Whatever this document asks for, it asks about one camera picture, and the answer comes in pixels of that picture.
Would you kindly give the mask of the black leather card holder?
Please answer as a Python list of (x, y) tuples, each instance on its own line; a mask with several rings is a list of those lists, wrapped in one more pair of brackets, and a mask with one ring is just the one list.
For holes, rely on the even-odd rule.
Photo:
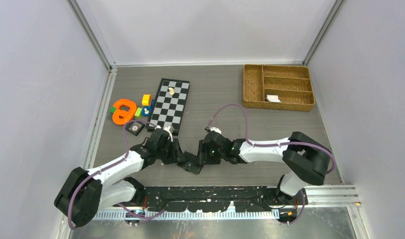
[(177, 165), (187, 172), (191, 172), (195, 175), (200, 174), (203, 166), (205, 165), (204, 159), (198, 155), (194, 155), (187, 151), (178, 153)]

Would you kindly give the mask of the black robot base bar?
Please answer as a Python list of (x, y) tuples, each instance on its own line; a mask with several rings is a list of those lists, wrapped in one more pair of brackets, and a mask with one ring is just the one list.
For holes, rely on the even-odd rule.
[(233, 206), (236, 212), (267, 212), (283, 206), (275, 186), (198, 186), (146, 187), (138, 201), (122, 202), (126, 207), (146, 208), (151, 212), (225, 212)]

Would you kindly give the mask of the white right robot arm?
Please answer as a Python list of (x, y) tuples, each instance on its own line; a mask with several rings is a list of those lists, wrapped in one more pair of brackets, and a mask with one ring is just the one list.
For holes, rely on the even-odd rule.
[(307, 185), (321, 186), (327, 174), (335, 169), (330, 150), (302, 132), (278, 140), (230, 140), (217, 131), (210, 131), (200, 141), (197, 164), (246, 164), (258, 161), (284, 163), (290, 169), (276, 187), (275, 197), (289, 204)]

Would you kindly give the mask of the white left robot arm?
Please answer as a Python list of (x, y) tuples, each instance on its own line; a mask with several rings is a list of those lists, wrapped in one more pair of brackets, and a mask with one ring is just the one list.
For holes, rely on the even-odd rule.
[(144, 144), (131, 147), (119, 158), (92, 169), (73, 169), (54, 201), (68, 218), (69, 227), (83, 227), (97, 212), (119, 203), (139, 206), (145, 198), (145, 187), (130, 175), (158, 159), (165, 164), (172, 159), (173, 130), (172, 126), (157, 126)]

